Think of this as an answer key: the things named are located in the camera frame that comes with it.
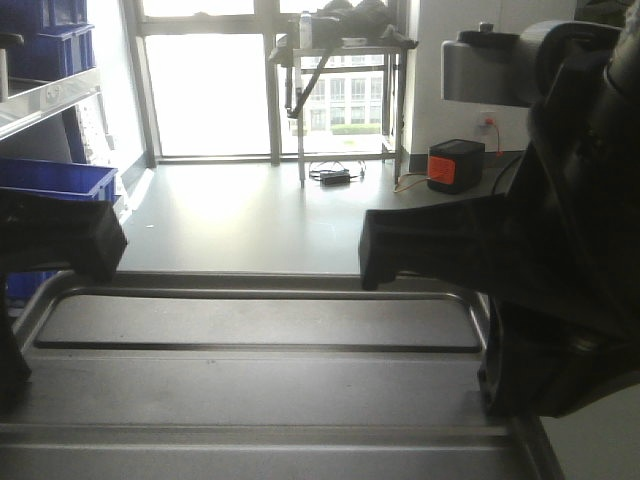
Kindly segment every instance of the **gray floor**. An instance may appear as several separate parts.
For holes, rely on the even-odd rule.
[[[352,174],[357,164],[346,164]],[[466,196],[491,190],[497,169]],[[409,177],[410,184],[420,177]],[[364,179],[300,188],[297,165],[161,165],[125,223],[121,270],[358,273],[367,209],[409,208],[457,196],[426,183],[393,192],[391,162],[367,162]]]
[[[498,171],[485,170],[466,196],[489,192]],[[424,183],[393,193],[391,163],[368,162],[362,181],[339,187],[308,181],[301,189],[297,175],[295,164],[160,166],[125,223],[130,245],[121,270],[358,273],[367,209],[459,198]],[[567,478],[640,478],[638,402],[635,387],[545,420]]]

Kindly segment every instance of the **shelf rack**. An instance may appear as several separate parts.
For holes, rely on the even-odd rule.
[[[10,79],[9,98],[0,102],[0,140],[99,93],[97,68],[53,82]]]
[[[293,64],[295,75],[293,78],[293,88],[296,92],[296,101],[300,101],[302,91],[306,85],[302,82],[302,58],[304,57],[322,57],[326,53],[325,49],[294,49],[293,50]],[[382,141],[381,141],[381,154],[388,154],[393,158],[393,180],[394,183],[398,182],[400,177],[400,166],[402,164],[402,129],[404,124],[404,96],[406,88],[406,66],[407,66],[407,49],[402,47],[376,47],[376,46],[364,46],[364,47],[343,47],[335,48],[331,51],[331,56],[353,56],[353,55],[383,55],[385,57],[385,66],[388,82],[387,88],[383,93],[383,112],[387,116],[392,108],[391,97],[392,92],[395,92],[394,97],[394,110],[393,121],[383,122],[382,128]],[[341,67],[323,67],[320,75],[323,73],[338,73],[343,71]],[[299,113],[297,116],[297,136],[298,136],[298,172],[300,177],[300,185],[304,187],[306,179],[305,172],[305,151],[304,151],[304,99],[303,104],[299,107]]]

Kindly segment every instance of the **blue storage crate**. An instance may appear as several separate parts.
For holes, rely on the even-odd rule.
[[[63,200],[115,201],[117,169],[44,160],[0,158],[0,188]],[[12,273],[7,277],[10,300],[26,300],[56,272]]]
[[[13,301],[24,302],[31,298],[38,287],[58,272],[20,272],[7,275],[6,296]]]
[[[86,0],[0,0],[0,28],[32,35],[87,23]]]
[[[7,49],[9,75],[35,80],[59,80],[95,67],[93,25],[56,27],[25,38]]]

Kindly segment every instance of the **metal table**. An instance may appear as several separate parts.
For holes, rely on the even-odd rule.
[[[305,57],[321,57],[325,49],[294,49],[293,62],[295,70],[294,91],[300,101],[305,89],[302,81],[302,59]],[[386,88],[383,89],[383,122],[381,153],[383,160],[393,158],[394,183],[398,182],[400,166],[402,164],[402,129],[404,125],[404,97],[406,89],[407,49],[401,47],[343,47],[331,51],[331,56],[353,55],[383,55],[385,58],[384,71]],[[371,67],[361,67],[363,71],[369,71]],[[358,67],[324,67],[322,73],[338,73],[343,71],[358,71]],[[304,186],[305,150],[304,150],[304,100],[300,105],[297,115],[298,137],[298,171],[300,185]]]
[[[481,296],[403,278],[49,280],[0,477],[560,479],[537,419],[488,418]]]

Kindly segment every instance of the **bottle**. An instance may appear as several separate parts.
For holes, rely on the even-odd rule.
[[[311,14],[308,10],[300,14],[300,48],[313,48],[313,32],[311,31]]]

